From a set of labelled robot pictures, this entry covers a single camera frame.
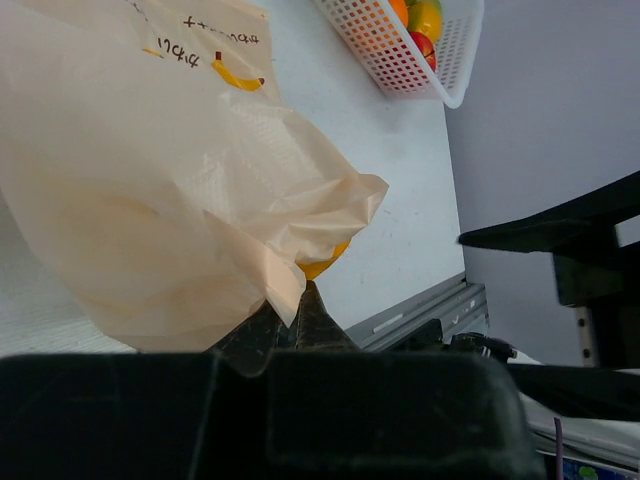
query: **translucent beige plastic bag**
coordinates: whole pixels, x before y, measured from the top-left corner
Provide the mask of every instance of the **translucent beige plastic bag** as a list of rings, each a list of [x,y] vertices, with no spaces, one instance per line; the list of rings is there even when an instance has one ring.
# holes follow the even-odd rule
[[[33,252],[133,347],[206,349],[264,299],[291,322],[296,264],[330,259],[382,201],[279,104],[266,18],[231,0],[0,2],[0,188]]]

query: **plastic basket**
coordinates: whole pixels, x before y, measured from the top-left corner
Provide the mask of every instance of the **plastic basket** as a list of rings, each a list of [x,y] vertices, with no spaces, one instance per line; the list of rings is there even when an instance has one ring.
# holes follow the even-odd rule
[[[434,73],[387,0],[314,0],[390,97],[462,103],[480,40],[484,0],[441,0]]]

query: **red apple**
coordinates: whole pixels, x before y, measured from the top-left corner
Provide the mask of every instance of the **red apple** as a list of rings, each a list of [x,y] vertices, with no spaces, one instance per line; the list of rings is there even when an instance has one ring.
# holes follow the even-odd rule
[[[424,56],[431,70],[435,72],[436,68],[438,68],[438,62],[436,60],[436,47],[433,46],[433,42],[424,33],[409,32],[409,35],[418,46],[420,53]]]

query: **crumpled bag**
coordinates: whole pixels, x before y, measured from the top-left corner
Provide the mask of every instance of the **crumpled bag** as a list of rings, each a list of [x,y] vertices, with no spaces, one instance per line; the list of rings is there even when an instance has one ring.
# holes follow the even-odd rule
[[[265,299],[289,324],[297,264],[329,260],[386,191],[279,103],[266,19],[228,0],[0,3],[0,188],[35,255],[135,348],[204,350]]]

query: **perforated basket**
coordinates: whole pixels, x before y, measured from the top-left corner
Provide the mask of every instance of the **perforated basket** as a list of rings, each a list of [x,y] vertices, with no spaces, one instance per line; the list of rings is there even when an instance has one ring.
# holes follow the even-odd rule
[[[444,24],[434,73],[387,0],[314,0],[391,97],[462,103],[478,48],[484,0],[440,0]]]

